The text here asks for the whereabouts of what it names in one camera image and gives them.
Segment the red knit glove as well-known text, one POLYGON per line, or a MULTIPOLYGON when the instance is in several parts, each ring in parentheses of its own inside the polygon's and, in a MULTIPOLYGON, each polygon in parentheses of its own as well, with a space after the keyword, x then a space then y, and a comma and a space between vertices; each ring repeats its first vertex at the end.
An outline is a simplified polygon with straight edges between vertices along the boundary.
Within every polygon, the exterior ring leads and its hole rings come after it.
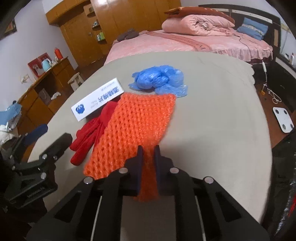
POLYGON ((79 166, 86 158, 90 149, 99 143, 116 106, 116 101, 107 102, 98 117, 88 121, 77 131, 76 139, 70 145, 70 149, 75 152, 70 160, 71 164, 79 166))

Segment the orange foam net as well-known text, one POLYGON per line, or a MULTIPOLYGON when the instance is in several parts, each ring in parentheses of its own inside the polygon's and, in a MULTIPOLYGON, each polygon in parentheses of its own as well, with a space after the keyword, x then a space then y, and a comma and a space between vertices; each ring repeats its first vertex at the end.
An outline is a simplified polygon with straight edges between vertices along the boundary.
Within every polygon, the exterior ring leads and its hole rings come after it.
POLYGON ((144 160, 138 201, 158 198, 154 148, 166 133, 175 109, 176 96, 124 93, 99 143, 84 167, 84 175, 95 180, 107 177, 136 156, 142 146, 144 160))

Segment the white blue paper box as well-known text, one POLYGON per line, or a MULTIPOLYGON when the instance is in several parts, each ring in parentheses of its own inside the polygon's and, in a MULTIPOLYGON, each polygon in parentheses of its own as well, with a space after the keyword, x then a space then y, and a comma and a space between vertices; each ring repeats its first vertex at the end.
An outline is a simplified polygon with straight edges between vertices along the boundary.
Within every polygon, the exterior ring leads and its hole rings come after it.
POLYGON ((117 78, 113 78, 74 104, 71 110, 76 120, 81 121, 123 93, 120 82, 117 78))

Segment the blue plastic bag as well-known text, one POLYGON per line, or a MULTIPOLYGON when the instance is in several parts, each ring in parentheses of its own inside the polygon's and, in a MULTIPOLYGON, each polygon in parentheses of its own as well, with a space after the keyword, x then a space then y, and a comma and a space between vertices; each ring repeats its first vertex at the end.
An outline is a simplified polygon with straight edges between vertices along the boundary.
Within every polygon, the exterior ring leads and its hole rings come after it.
POLYGON ((176 97, 188 94, 188 86, 184 84, 184 74, 170 65, 153 66, 135 72, 132 78, 134 82, 128 86, 133 90, 153 90, 158 95, 173 94, 176 97))

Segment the black lined trash bin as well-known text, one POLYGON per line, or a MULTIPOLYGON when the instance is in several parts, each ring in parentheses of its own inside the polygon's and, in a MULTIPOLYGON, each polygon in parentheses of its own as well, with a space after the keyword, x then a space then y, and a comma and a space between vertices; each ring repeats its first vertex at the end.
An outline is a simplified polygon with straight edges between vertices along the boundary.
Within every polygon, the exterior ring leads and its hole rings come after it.
POLYGON ((270 240, 295 240, 295 130, 273 149, 271 184, 262 226, 270 240))

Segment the wooden sideboard cabinet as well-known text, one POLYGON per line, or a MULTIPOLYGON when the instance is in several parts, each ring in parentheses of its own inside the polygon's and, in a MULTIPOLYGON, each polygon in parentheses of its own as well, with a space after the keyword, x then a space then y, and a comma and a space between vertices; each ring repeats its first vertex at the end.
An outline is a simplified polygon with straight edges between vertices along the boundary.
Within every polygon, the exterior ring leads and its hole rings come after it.
POLYGON ((64 58, 29 87, 18 100, 22 106, 22 116, 17 125, 18 134, 23 135, 42 124, 48 124, 73 93, 68 81, 74 74, 75 71, 69 59, 64 58), (57 91, 61 96, 51 100, 57 91))

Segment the white cloth in cabinet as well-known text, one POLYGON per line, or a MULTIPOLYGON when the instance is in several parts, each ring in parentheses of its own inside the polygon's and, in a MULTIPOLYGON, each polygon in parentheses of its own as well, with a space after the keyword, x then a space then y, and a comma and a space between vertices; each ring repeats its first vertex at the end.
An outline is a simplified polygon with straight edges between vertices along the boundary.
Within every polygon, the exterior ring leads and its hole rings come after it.
POLYGON ((61 93, 60 92, 55 92, 54 94, 53 94, 53 96, 51 97, 51 100, 54 100, 54 99, 56 99, 57 97, 59 97, 59 96, 61 96, 61 93))

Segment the small white stool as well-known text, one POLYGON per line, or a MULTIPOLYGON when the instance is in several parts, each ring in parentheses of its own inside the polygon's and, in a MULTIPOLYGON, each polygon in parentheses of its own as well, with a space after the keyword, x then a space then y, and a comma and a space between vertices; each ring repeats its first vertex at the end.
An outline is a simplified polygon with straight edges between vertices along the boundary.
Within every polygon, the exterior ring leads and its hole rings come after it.
POLYGON ((73 89, 73 91, 76 91, 80 85, 82 85, 84 83, 84 80, 82 79, 82 77, 80 76, 80 73, 76 73, 74 74, 70 80, 68 81, 68 84, 71 86, 71 88, 73 89))

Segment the light blue kettle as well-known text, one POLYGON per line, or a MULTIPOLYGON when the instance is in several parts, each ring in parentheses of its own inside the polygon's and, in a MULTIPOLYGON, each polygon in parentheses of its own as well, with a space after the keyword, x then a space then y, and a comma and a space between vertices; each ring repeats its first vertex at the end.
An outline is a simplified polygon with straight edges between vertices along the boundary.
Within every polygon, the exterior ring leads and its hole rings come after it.
POLYGON ((48 58, 45 58, 42 61, 42 68, 45 72, 47 72, 51 68, 51 61, 48 58))

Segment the black white nightstand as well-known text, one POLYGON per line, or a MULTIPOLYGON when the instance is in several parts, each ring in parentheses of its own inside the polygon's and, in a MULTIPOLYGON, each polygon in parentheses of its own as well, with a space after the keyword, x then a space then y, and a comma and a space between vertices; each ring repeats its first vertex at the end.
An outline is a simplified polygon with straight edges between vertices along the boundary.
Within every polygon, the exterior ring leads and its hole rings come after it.
POLYGON ((293 113, 295 111, 295 68, 281 56, 267 67, 267 85, 293 113))

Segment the wooden wardrobe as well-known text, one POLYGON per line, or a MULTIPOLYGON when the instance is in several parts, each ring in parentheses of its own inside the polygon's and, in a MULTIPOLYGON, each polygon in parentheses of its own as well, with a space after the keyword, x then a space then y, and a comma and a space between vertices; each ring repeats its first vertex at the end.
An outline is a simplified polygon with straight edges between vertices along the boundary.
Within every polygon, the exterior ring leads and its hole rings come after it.
POLYGON ((113 41, 133 28, 161 29, 165 11, 180 1, 60 1, 46 11, 50 25, 58 25, 80 68, 109 53, 113 41))

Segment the pink covered bed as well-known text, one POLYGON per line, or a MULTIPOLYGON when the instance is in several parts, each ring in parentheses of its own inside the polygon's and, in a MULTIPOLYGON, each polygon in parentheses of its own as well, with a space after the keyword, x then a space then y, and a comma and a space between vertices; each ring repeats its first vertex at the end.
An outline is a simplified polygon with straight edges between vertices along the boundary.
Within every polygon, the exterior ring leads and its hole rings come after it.
POLYGON ((150 52, 196 51, 238 58, 250 64, 273 60, 273 47, 264 40, 231 31, 229 36, 191 36, 163 30, 142 31, 135 38, 114 41, 105 64, 127 56, 150 52))

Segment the white lotion bottle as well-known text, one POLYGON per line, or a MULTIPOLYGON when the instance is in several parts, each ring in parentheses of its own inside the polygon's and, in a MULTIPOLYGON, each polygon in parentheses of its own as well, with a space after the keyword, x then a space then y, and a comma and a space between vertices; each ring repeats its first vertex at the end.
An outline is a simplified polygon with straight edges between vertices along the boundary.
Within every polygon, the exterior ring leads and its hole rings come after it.
POLYGON ((295 55, 293 53, 290 55, 290 64, 291 65, 295 64, 295 55))

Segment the brown neck pillow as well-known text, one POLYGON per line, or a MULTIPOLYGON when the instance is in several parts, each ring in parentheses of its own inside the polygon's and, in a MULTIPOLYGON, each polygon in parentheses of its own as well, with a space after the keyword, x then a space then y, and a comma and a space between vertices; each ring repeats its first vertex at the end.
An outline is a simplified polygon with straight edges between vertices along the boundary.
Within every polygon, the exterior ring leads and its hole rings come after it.
POLYGON ((137 36, 139 36, 139 32, 138 31, 136 31, 135 29, 129 29, 128 31, 120 34, 117 37, 117 41, 118 42, 121 42, 123 40, 129 40, 129 39, 136 38, 137 36))

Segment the blue pillow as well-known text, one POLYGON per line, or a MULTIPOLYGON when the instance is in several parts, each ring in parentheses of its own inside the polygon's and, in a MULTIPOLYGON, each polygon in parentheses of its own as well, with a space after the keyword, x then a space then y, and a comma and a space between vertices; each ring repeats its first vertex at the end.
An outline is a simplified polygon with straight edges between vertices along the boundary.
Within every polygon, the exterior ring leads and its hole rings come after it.
POLYGON ((249 35, 250 37, 253 37, 257 40, 263 40, 264 36, 268 31, 268 26, 258 23, 249 18, 244 18, 242 25, 239 28, 237 28, 236 31, 239 33, 249 35))

